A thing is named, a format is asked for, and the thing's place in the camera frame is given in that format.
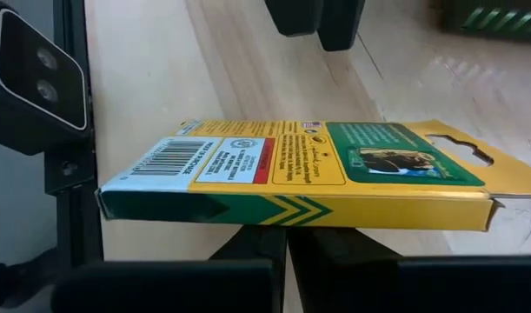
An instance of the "cardboard box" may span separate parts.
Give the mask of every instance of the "cardboard box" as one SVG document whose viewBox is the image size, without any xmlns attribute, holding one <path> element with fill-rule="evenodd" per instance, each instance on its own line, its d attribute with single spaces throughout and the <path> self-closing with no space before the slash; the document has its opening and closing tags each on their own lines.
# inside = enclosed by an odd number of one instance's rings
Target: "cardboard box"
<svg viewBox="0 0 531 313">
<path fill-rule="evenodd" d="M 531 167 L 438 121 L 190 121 L 96 195 L 108 219 L 486 230 L 494 196 L 531 197 Z"/>
</svg>

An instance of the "red label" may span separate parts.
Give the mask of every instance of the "red label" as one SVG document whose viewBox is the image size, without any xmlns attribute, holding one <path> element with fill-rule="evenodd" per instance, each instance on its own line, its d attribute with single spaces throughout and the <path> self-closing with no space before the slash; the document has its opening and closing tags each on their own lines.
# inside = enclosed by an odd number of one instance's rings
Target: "red label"
<svg viewBox="0 0 531 313">
<path fill-rule="evenodd" d="M 256 176 L 254 177 L 254 183 L 267 183 L 269 179 L 269 169 L 271 168 L 271 160 L 273 158 L 273 149 L 275 148 L 275 139 L 265 139 L 263 145 L 262 155 L 259 159 L 259 165 L 257 166 Z"/>
</svg>

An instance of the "camera lens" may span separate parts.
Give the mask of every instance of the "camera lens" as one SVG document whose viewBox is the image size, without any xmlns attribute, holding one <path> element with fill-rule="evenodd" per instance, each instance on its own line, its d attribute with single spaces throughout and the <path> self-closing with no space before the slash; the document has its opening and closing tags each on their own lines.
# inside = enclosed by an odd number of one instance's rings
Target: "camera lens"
<svg viewBox="0 0 531 313">
<path fill-rule="evenodd" d="M 37 91 L 45 100 L 52 103 L 58 102 L 58 92 L 49 82 L 40 80 L 37 82 Z"/>
<path fill-rule="evenodd" d="M 55 57 L 53 57 L 53 55 L 50 54 L 50 52 L 45 48 L 39 48 L 37 50 L 37 57 L 39 58 L 39 61 L 41 61 L 41 63 L 47 68 L 51 70 L 58 69 L 58 63 L 56 62 Z"/>
</svg>

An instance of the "hang hole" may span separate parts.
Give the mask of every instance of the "hang hole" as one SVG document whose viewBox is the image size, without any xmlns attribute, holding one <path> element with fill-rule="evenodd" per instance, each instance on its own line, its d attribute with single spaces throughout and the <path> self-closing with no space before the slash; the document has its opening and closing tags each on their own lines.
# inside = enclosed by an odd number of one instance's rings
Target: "hang hole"
<svg viewBox="0 0 531 313">
<path fill-rule="evenodd" d="M 481 151 L 475 144 L 456 140 L 451 136 L 428 135 L 435 147 L 451 152 L 461 160 L 474 166 L 491 166 L 494 160 L 487 153 Z"/>
</svg>

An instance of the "wooden table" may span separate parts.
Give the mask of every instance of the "wooden table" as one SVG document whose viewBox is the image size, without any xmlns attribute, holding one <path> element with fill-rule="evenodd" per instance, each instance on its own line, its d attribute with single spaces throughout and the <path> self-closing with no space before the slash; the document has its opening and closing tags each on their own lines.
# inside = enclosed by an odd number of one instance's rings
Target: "wooden table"
<svg viewBox="0 0 531 313">
<path fill-rule="evenodd" d="M 531 164 L 531 45 L 442 34 L 428 1 L 368 1 L 340 53 L 279 35 L 263 0 L 86 0 L 86 11 L 100 183 L 189 118 L 438 118 Z M 531 200 L 502 202 L 488 233 L 364 231 L 404 255 L 531 253 Z M 105 257 L 203 259 L 237 229 L 104 222 Z"/>
</svg>

